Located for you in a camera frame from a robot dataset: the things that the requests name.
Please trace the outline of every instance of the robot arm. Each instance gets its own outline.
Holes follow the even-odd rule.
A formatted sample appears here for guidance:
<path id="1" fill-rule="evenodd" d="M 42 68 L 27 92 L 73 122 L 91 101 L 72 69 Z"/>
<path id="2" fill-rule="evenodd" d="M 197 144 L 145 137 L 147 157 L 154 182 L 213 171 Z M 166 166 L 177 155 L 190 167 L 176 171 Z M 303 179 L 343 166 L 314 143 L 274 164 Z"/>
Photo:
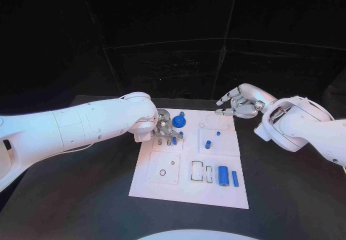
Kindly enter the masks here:
<path id="1" fill-rule="evenodd" d="M 254 129 L 265 140 L 272 140 L 285 150 L 295 152 L 310 143 L 321 156 L 346 167 L 346 119 L 334 120 L 327 110 L 298 96 L 277 100 L 251 84 L 242 84 L 216 102 L 230 100 L 229 109 L 215 114 L 252 118 L 262 112 L 261 123 Z"/>
<path id="2" fill-rule="evenodd" d="M 148 141 L 154 134 L 177 134 L 170 116 L 158 118 L 163 114 L 143 92 L 55 111 L 0 116 L 0 191 L 36 162 L 56 154 L 125 132 L 135 142 Z"/>

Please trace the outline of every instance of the gray table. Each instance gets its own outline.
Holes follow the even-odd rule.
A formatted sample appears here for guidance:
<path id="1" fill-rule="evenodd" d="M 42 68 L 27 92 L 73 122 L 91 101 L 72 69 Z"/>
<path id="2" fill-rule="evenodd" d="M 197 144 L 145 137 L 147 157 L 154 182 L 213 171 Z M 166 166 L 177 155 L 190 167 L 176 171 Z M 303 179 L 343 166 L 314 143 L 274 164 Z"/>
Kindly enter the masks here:
<path id="1" fill-rule="evenodd" d="M 108 97 L 76 96 L 73 105 Z M 215 101 L 153 99 L 158 108 L 215 110 Z M 140 143 L 125 133 L 27 170 L 0 213 L 0 239 L 125 239 L 177 229 L 264 240 L 346 239 L 346 175 L 311 146 L 292 153 L 235 119 L 249 209 L 128 197 Z"/>

